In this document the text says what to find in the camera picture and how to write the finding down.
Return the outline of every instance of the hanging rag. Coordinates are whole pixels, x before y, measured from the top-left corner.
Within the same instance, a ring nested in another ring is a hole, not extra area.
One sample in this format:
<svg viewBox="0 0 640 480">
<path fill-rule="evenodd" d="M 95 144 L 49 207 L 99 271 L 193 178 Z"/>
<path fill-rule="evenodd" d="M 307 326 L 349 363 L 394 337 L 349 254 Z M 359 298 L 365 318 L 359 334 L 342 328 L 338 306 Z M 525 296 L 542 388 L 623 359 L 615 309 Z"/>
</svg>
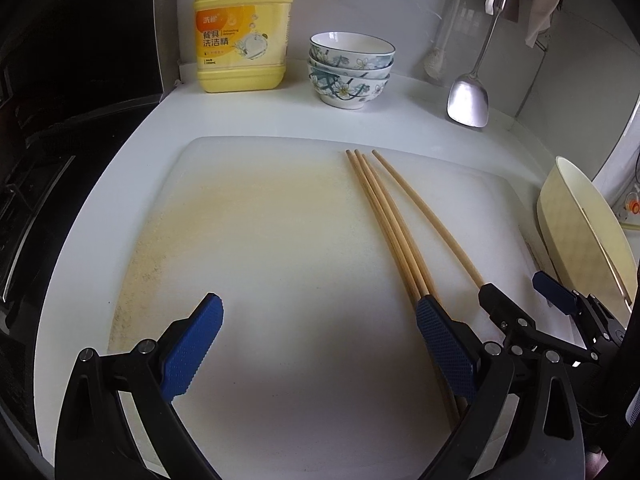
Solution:
<svg viewBox="0 0 640 480">
<path fill-rule="evenodd" d="M 525 43 L 533 47 L 538 34 L 551 26 L 551 14 L 556 10 L 560 0 L 533 0 L 529 15 L 529 27 Z"/>
</svg>

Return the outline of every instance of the white cutting board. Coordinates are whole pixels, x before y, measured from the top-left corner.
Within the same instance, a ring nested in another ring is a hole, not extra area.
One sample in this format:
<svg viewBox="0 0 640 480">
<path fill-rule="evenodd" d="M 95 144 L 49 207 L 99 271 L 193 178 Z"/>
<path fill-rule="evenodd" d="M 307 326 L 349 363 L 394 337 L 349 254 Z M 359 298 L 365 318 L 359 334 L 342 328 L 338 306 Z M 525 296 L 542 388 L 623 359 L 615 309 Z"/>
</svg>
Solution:
<svg viewBox="0 0 640 480">
<path fill-rule="evenodd" d="M 174 407 L 223 478 L 417 478 L 449 434 L 400 275 L 344 154 L 357 147 L 274 137 L 194 140 L 140 234 L 110 351 L 158 338 L 207 292 L 222 298 L 222 329 Z M 380 152 L 488 282 L 541 330 L 572 340 L 568 319 L 531 288 L 536 265 L 522 233 L 537 259 L 548 260 L 505 180 Z M 481 340 L 501 342 L 455 257 L 383 177 L 444 308 Z M 139 420 L 129 416 L 143 456 L 157 462 Z"/>
</svg>

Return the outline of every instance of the metal spatula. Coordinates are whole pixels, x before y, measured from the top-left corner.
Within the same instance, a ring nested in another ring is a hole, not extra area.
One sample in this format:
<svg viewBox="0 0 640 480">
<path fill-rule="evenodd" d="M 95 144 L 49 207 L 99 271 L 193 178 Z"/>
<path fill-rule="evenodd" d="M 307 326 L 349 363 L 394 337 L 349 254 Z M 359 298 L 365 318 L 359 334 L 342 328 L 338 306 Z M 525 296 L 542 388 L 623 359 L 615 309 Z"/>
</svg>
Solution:
<svg viewBox="0 0 640 480">
<path fill-rule="evenodd" d="M 489 46 L 489 41 L 491 41 L 495 24 L 504 10 L 506 1 L 494 0 L 494 19 L 484 39 L 476 65 L 470 73 L 463 74 L 457 78 L 449 91 L 447 114 L 454 121 L 461 124 L 482 128 L 489 122 L 489 97 L 478 79 L 478 69 L 482 63 L 482 58 L 484 58 L 486 48 Z"/>
</svg>

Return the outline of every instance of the floral bowl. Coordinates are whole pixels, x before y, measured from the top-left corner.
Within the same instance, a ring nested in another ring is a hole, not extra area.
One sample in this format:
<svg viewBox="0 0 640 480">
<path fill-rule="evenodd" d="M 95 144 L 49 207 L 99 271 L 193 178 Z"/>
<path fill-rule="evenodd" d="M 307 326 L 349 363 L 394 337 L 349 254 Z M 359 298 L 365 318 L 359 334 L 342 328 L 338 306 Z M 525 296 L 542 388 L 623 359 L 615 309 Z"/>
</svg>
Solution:
<svg viewBox="0 0 640 480">
<path fill-rule="evenodd" d="M 326 72 L 307 63 L 309 81 L 318 92 L 322 101 L 336 108 L 356 110 L 364 103 L 378 97 L 389 77 L 386 79 L 362 79 Z"/>
<path fill-rule="evenodd" d="M 310 42 L 313 59 L 351 70 L 386 68 L 396 53 L 388 41 L 356 32 L 322 32 L 312 36 Z"/>
<path fill-rule="evenodd" d="M 386 68 L 375 68 L 371 70 L 352 70 L 350 68 L 329 66 L 325 65 L 324 63 L 320 63 L 311 56 L 311 52 L 309 52 L 308 63 L 309 65 L 313 65 L 320 70 L 324 70 L 325 72 L 331 72 L 332 74 L 337 75 L 346 75 L 348 77 L 359 77 L 361 79 L 386 79 L 391 72 L 391 68 L 394 65 L 394 62 L 392 61 L 391 64 Z"/>
</svg>

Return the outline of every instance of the bottle label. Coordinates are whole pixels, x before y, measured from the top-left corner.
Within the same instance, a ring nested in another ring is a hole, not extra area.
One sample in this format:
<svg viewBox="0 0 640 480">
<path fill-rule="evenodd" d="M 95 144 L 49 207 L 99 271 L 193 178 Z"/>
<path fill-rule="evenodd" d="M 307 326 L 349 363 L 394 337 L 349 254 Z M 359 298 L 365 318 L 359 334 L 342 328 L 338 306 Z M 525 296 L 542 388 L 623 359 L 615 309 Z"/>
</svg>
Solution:
<svg viewBox="0 0 640 480">
<path fill-rule="evenodd" d="M 290 4 L 196 12 L 198 69 L 278 65 L 285 61 Z"/>
</svg>

